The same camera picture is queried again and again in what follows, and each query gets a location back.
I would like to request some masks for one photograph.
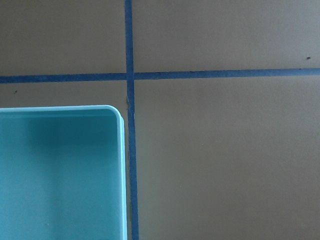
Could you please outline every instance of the teal plastic bin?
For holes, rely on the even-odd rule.
[[[126,240],[124,139],[109,105],[0,108],[0,240]]]

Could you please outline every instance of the teal plastic tray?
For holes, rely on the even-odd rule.
[[[0,108],[0,240],[126,240],[124,139],[109,105]]]

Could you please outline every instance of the blue painter's tape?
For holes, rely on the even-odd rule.
[[[124,1],[132,240],[139,240],[132,1]]]
[[[0,84],[126,80],[126,73],[0,76]]]
[[[203,78],[275,77],[275,76],[314,76],[314,75],[320,75],[320,68],[137,72],[134,74],[134,79],[135,80],[203,79]]]

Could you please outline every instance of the blue tape line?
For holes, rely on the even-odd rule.
[[[126,80],[126,73],[0,76],[0,84]]]
[[[314,76],[314,75],[320,75],[320,68],[136,72],[134,74],[134,79],[135,80],[198,79],[198,78],[203,79],[203,78],[275,77],[275,76]]]
[[[134,78],[134,44],[132,27],[132,1],[125,0],[125,52],[126,52],[126,91],[128,100],[128,131],[129,131],[129,171],[132,240],[139,240],[138,221],[138,189],[137,189],[137,155],[135,127],[135,78]]]

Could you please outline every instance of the plastic tray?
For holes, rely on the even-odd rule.
[[[126,239],[118,110],[0,108],[0,240]]]

